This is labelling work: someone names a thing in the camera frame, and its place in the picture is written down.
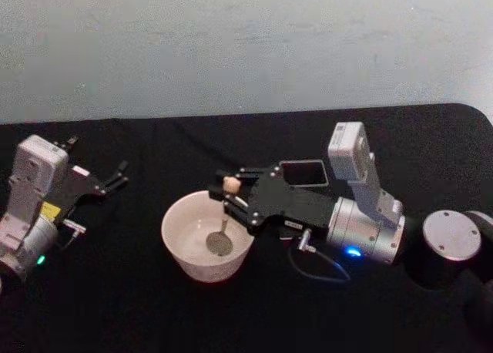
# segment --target gray wall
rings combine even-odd
[[[468,103],[493,0],[0,0],[0,120]]]

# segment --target cable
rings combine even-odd
[[[312,280],[316,281],[324,281],[324,282],[329,282],[329,283],[334,283],[334,284],[344,284],[348,281],[351,280],[350,275],[344,268],[338,264],[336,261],[334,261],[332,258],[327,256],[324,253],[321,253],[320,251],[316,250],[314,254],[318,255],[320,258],[322,258],[324,261],[326,261],[328,264],[334,266],[343,276],[344,278],[335,278],[335,277],[327,277],[327,276],[318,276],[316,274],[310,274],[306,271],[303,271],[294,261],[293,259],[293,246],[290,245],[288,250],[287,250],[287,257],[290,260],[291,265],[293,268],[300,274],[302,274],[304,277],[308,277]]]
[[[75,237],[72,237],[72,238],[69,240],[69,242],[68,242],[67,244],[65,244],[65,245],[64,245],[64,246],[60,249],[60,251],[64,251],[67,247],[69,247],[69,246],[73,243],[73,241],[74,241],[74,240],[75,240]]]

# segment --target metal spoon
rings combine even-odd
[[[233,242],[225,233],[227,224],[228,217],[225,216],[221,223],[221,231],[211,232],[207,235],[206,239],[207,249],[220,257],[228,255],[233,251]]]

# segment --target green led light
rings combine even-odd
[[[45,262],[46,257],[42,255],[41,257],[38,258],[38,261],[36,262],[37,265],[43,264]]]

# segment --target white bowl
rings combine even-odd
[[[210,199],[207,191],[182,197],[164,216],[161,225],[164,244],[194,280],[213,283],[233,276],[253,243],[247,229],[230,217],[226,235],[233,242],[233,251],[222,257],[211,253],[206,238],[221,229],[222,218],[222,203]]]

